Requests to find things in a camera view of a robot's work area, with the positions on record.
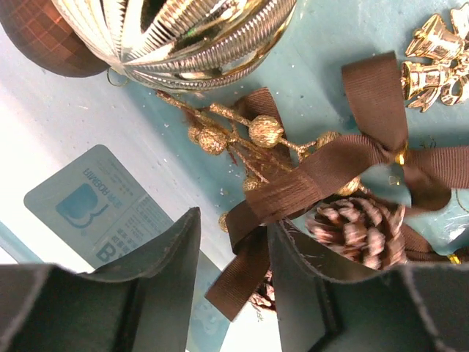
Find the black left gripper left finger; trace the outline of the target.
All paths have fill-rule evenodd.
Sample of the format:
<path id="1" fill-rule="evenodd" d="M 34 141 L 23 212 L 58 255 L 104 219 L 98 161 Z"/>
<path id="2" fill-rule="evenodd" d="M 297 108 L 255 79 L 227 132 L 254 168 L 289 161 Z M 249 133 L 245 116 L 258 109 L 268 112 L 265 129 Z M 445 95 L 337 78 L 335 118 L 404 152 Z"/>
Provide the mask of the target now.
<path id="1" fill-rule="evenodd" d="M 57 265 L 1 267 L 3 351 L 183 351 L 201 215 L 90 274 Z"/>

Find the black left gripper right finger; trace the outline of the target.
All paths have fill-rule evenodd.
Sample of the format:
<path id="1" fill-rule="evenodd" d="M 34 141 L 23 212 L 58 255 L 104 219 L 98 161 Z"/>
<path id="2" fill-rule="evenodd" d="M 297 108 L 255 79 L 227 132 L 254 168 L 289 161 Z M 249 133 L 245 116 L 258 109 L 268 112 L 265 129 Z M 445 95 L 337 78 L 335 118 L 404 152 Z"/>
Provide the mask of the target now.
<path id="1" fill-rule="evenodd" d="M 373 271 L 287 221 L 267 231 L 284 351 L 466 351 L 468 266 Z"/>

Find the gold glitter berry sprig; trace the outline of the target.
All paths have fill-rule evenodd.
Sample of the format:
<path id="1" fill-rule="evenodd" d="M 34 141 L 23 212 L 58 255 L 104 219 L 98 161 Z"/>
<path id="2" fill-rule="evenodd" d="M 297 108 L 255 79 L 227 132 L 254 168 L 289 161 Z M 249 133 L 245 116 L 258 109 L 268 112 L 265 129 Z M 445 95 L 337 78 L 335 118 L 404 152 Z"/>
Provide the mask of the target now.
<path id="1" fill-rule="evenodd" d="M 242 98 L 233 107 L 211 103 L 195 108 L 162 90 L 156 95 L 185 114 L 189 121 L 188 138 L 194 144 L 209 155 L 228 153 L 235 164 L 242 164 L 244 192 L 265 186 L 291 172 L 292 154 L 304 161 L 320 147 L 341 136 L 338 132 L 328 131 L 305 144 L 289 141 L 276 108 L 263 112 L 254 110 L 255 102 L 271 100 L 271 94 L 265 89 Z M 353 192 L 363 189 L 360 178 L 355 177 L 337 194 L 340 198 L 354 197 Z"/>

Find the brown ribbon bow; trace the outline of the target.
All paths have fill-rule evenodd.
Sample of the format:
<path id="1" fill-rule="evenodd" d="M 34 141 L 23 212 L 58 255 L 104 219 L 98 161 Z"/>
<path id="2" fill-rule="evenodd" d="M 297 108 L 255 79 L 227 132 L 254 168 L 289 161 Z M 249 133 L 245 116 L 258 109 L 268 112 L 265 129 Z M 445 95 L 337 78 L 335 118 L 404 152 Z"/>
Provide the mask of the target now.
<path id="1" fill-rule="evenodd" d="M 402 165 L 413 215 L 444 208 L 453 189 L 468 187 L 466 146 L 407 147 L 407 120 L 394 53 L 345 65 L 342 77 L 359 134 L 334 139 L 285 176 L 249 191 L 245 201 L 226 216 L 234 259 L 206 298 L 230 320 L 269 268 L 263 224 L 300 214 L 377 164 Z"/>

